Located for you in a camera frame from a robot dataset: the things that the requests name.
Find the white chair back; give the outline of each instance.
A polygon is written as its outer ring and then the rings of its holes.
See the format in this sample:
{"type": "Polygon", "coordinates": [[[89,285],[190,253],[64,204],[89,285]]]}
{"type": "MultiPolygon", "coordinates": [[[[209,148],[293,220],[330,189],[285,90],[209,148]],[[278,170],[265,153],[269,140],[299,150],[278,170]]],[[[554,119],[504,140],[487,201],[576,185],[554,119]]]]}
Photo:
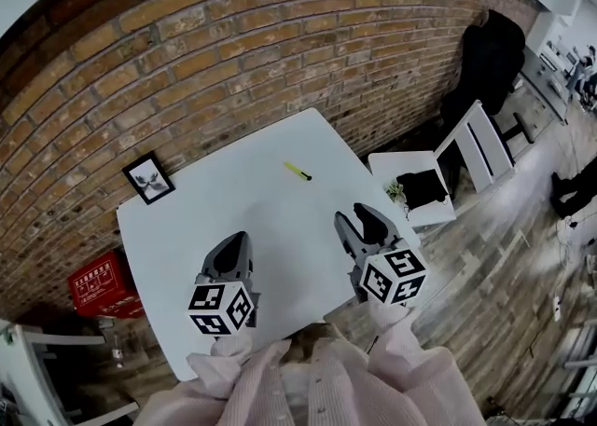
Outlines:
{"type": "Polygon", "coordinates": [[[434,152],[435,157],[438,158],[454,141],[463,155],[477,192],[495,184],[514,169],[479,100],[473,103],[434,152]]]}

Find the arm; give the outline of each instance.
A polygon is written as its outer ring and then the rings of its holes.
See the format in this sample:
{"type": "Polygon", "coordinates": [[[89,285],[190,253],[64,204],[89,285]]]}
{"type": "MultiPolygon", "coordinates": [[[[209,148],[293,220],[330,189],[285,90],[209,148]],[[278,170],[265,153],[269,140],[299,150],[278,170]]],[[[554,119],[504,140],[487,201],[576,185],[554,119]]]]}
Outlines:
{"type": "Polygon", "coordinates": [[[187,361],[197,379],[153,394],[135,426],[216,424],[251,349],[251,337],[241,332],[235,337],[221,337],[209,355],[190,354],[187,361]]]}
{"type": "Polygon", "coordinates": [[[410,331],[416,312],[378,302],[370,302],[369,311],[381,331],[369,358],[373,375],[406,394],[428,424],[485,425],[451,353],[423,350],[410,331]]]}

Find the white chair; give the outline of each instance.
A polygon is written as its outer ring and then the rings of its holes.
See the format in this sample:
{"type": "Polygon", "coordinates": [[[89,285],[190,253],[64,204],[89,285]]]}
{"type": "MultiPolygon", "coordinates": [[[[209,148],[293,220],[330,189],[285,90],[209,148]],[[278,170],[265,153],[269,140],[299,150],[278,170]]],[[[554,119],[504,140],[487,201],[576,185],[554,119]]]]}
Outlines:
{"type": "MultiPolygon", "coordinates": [[[[437,158],[452,142],[458,144],[478,193],[490,186],[495,186],[514,173],[514,166],[497,132],[483,111],[481,102],[477,100],[435,151],[369,155],[368,162],[373,177],[386,188],[397,176],[402,174],[435,169],[439,180],[446,187],[437,164],[437,158]]],[[[443,203],[434,200],[413,209],[409,212],[408,217],[411,226],[420,227],[450,222],[456,218],[456,213],[452,207],[450,196],[447,196],[443,203]]]]}

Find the framed picture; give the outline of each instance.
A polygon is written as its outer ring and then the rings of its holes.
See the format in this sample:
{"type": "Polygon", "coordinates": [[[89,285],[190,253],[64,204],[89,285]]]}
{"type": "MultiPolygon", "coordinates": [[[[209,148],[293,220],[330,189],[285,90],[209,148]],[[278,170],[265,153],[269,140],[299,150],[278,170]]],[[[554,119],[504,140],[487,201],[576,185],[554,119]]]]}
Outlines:
{"type": "Polygon", "coordinates": [[[153,151],[129,164],[122,172],[146,204],[151,204],[174,191],[174,185],[153,151]]]}

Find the red box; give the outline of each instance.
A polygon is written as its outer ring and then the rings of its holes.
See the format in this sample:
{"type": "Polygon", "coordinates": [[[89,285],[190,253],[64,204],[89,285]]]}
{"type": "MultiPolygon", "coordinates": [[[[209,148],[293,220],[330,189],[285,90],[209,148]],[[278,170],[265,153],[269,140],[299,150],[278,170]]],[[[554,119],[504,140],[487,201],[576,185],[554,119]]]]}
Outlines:
{"type": "Polygon", "coordinates": [[[76,312],[84,317],[138,318],[143,305],[126,259],[108,252],[68,277],[76,312]]]}

